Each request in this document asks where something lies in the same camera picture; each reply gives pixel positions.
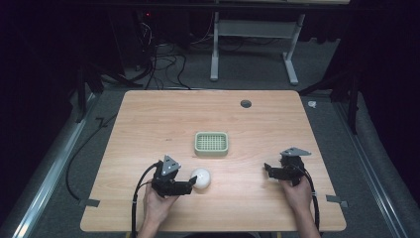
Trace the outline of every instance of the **metal rail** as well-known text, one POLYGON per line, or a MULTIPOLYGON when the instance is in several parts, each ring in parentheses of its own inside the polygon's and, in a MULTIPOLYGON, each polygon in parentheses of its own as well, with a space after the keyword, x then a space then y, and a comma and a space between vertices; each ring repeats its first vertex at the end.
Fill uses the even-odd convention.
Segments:
POLYGON ((374 168, 371 165, 367 154, 365 153, 361 141, 359 140, 357 135, 353 134, 352 129, 347 124, 347 113, 345 107, 342 103, 333 103, 333 105, 341 121, 343 122, 343 125, 346 128, 347 133, 349 134, 349 137, 353 142, 353 146, 355 147, 358 153, 358 158, 360 159, 359 162, 361 163, 362 171, 364 172, 365 177, 367 179, 367 184, 371 189, 373 197, 376 200, 377 206, 382 212, 383 218, 385 219, 386 225, 392 233, 392 236, 398 238, 408 238, 407 233, 405 232, 405 228, 402 225, 402 222, 394 209, 392 201, 390 200, 388 194, 383 188, 380 179, 377 177, 376 172, 374 171, 374 168))
POLYGON ((29 237, 35 225, 37 224, 38 219, 43 214, 44 209, 47 206, 47 203, 50 200, 50 197, 53 194, 53 191, 56 187, 56 184, 59 180, 59 177, 67 164, 70 153, 73 150, 73 147, 83 130, 84 125, 86 124, 86 118, 88 118, 90 112, 92 111, 94 104, 97 102, 98 97, 93 93, 90 94, 88 98, 88 110, 86 116, 80 123, 75 124, 70 130, 72 134, 69 136, 68 141, 62 145, 62 149, 59 150, 59 154, 56 156, 52 167, 47 173, 46 178, 41 184, 37 194, 35 195, 30 207, 25 213, 22 221, 20 222, 18 228, 13 235, 13 238, 24 238, 29 237))

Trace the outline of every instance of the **egg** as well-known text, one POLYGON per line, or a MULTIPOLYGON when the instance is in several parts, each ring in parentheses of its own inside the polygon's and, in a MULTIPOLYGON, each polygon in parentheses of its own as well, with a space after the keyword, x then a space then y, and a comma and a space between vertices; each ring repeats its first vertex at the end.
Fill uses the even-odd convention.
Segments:
POLYGON ((206 169, 199 168, 194 170, 191 173, 191 177, 197 177, 197 182, 195 183, 194 187, 197 189, 204 189, 210 184, 210 172, 206 169))

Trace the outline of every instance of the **gray floor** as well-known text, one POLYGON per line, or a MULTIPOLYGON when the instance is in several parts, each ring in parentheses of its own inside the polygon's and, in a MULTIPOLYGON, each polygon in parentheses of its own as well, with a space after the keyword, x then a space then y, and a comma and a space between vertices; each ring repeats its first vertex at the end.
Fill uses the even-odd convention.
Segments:
MULTIPOLYGON (((337 43, 318 45, 316 42, 298 43, 293 63, 299 79, 299 85, 291 86, 287 81, 285 67, 281 62, 280 53, 287 49, 287 41, 276 41, 263 45, 263 40, 256 44, 245 44, 234 52, 220 53, 219 80, 211 82, 209 49, 191 48, 190 51, 172 52, 171 47, 160 49, 162 54, 184 54, 187 62, 180 79, 191 88, 201 89, 264 89, 264 90, 300 90, 319 81, 334 53, 337 43)), ((223 49, 234 49, 235 44, 222 45, 223 49)), ((150 89, 182 88, 176 83, 176 76, 181 70, 182 58, 176 58, 176 65, 167 70, 162 69, 169 60, 175 58, 159 57, 155 77, 151 81, 150 89)), ((136 73, 128 68, 127 75, 136 73)), ((125 91, 128 88, 106 84, 106 90, 99 96, 75 148, 79 148, 98 128, 99 121, 105 120, 118 113, 125 91)), ((363 104, 361 95, 360 110, 358 111, 358 136, 349 134, 346 123, 341 118, 341 108, 346 104, 331 103, 329 91, 317 91, 302 97, 302 103, 311 123, 315 138, 325 160, 337 195, 345 200, 349 207, 343 208, 347 221, 347 228, 341 232, 325 233, 323 237, 420 237, 420 227, 417 224, 420 214, 417 205, 409 195, 407 188, 393 168, 386 152, 377 138, 374 127, 368 117, 368 110, 363 104), (317 107, 307 106, 309 100, 317 101, 317 107), (366 167, 361 161, 361 152, 355 146, 355 138, 363 145, 364 153, 375 168, 375 175, 382 182, 388 203, 395 208, 397 218, 400 219, 403 231, 395 234, 393 224, 386 218, 389 211, 383 210, 380 199, 375 195, 374 187, 369 182, 366 167)), ((68 140, 74 127, 75 114, 69 119, 61 134, 55 140, 50 152, 43 160, 36 174, 28 184, 18 205, 14 208, 7 222, 0 231, 0 237, 11 237, 17 225, 22 220, 28 206, 38 191, 47 172, 52 166, 59 150, 68 140)), ((113 121, 106 128, 101 129, 83 149, 77 154, 70 170, 70 184, 74 191, 83 198, 89 196, 93 186, 102 155, 105 151, 113 121)), ((68 194, 64 176, 59 178, 52 197, 30 237, 125 237, 126 233, 85 233, 80 230, 79 223, 83 208, 76 205, 75 200, 68 194)), ((283 237, 297 237, 295 232, 283 233, 283 237)))

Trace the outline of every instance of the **metal stand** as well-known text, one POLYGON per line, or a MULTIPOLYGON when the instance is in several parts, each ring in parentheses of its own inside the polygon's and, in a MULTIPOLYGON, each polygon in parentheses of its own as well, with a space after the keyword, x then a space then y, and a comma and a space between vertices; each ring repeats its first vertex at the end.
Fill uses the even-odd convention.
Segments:
POLYGON ((210 80, 217 81, 219 78, 219 36, 283 38, 291 40, 288 52, 283 53, 282 57, 287 69, 290 84, 297 85, 298 80, 291 58, 294 49, 296 48, 304 19, 305 15, 301 14, 299 15, 297 22, 220 20, 219 13, 215 12, 210 80))

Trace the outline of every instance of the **desk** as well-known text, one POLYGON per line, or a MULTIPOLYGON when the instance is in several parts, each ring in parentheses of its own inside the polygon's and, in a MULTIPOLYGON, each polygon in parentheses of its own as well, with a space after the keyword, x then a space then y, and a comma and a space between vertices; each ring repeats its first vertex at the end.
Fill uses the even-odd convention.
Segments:
MULTIPOLYGON (((210 171, 204 190, 193 190, 173 206, 161 231, 293 231, 292 211, 263 163, 279 167, 280 152, 298 147, 318 192, 320 229, 345 229, 341 207, 326 201, 335 195, 299 95, 295 91, 187 90, 129 91, 122 102, 90 198, 84 231, 131 230, 131 206, 143 172, 165 154, 182 165, 176 180, 188 180, 196 168, 210 171), (244 108, 242 100, 252 106, 244 108), (222 131, 229 136, 223 158, 198 158, 194 136, 222 131)), ((154 171, 145 178, 151 179, 154 171)), ((138 226, 143 221, 144 188, 139 192, 138 226)))

